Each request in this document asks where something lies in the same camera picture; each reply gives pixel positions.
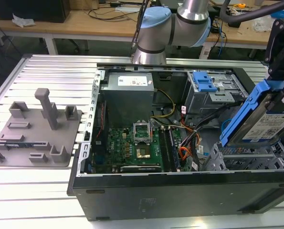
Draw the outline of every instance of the white paper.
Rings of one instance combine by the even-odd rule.
[[[21,28],[23,28],[24,26],[33,26],[36,25],[35,22],[33,21],[33,19],[23,19],[23,18],[19,18],[16,15],[13,15],[13,19],[12,22],[15,23],[17,26],[20,26]]]

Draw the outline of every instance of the wooden workbench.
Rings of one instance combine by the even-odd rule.
[[[247,6],[253,7],[253,0],[243,0]],[[263,4],[272,4],[272,1],[265,1]],[[113,9],[99,9],[97,13],[106,13]],[[121,12],[110,12],[99,17],[110,18],[122,15]],[[137,20],[137,13],[128,15]],[[58,54],[54,38],[81,39],[81,40],[104,40],[104,41],[126,41],[129,42],[136,29],[136,22],[132,20],[120,22],[100,21],[90,18],[87,11],[72,10],[64,23],[51,23],[36,21],[35,26],[20,28],[11,21],[1,21],[0,27],[9,36],[39,37],[44,38],[50,54]],[[265,49],[269,32],[255,32],[252,28],[252,21],[241,24],[240,28],[230,28],[226,23],[223,31],[228,37],[226,47]],[[217,40],[217,34],[210,34],[204,44],[201,56],[207,58],[208,50]]]

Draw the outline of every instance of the motherboard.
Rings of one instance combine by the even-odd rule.
[[[136,143],[137,138],[150,137],[151,142]],[[96,173],[133,173],[141,170],[152,172],[189,171],[181,167],[178,157],[181,133],[178,128],[161,129],[110,128],[106,141],[106,154],[92,154],[89,170]]]

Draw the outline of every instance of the floor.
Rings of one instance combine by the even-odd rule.
[[[48,54],[45,43],[41,43],[38,38],[10,37],[14,45],[21,53]],[[3,37],[4,46],[0,47],[0,86],[11,73],[14,66],[20,60],[21,56],[16,52],[6,37]],[[130,43],[128,42],[107,42],[107,41],[89,41],[90,50],[84,50],[83,41],[76,41],[81,48],[80,53],[75,51],[75,47],[66,39],[56,39],[56,46],[60,55],[96,55],[96,56],[128,56]],[[210,54],[209,59],[222,60],[243,60],[251,61],[249,58],[249,49],[223,48],[222,54],[218,57],[218,47],[215,47]],[[170,58],[188,58],[197,59],[201,47],[188,48],[181,47],[180,50],[168,47],[166,55]],[[264,51],[258,51],[253,60],[261,61],[264,57]]]

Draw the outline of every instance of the power supply label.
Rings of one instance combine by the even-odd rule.
[[[245,142],[261,142],[273,138],[284,128],[284,113],[264,114],[244,136]]]
[[[124,76],[118,77],[118,86],[147,86],[147,76]]]

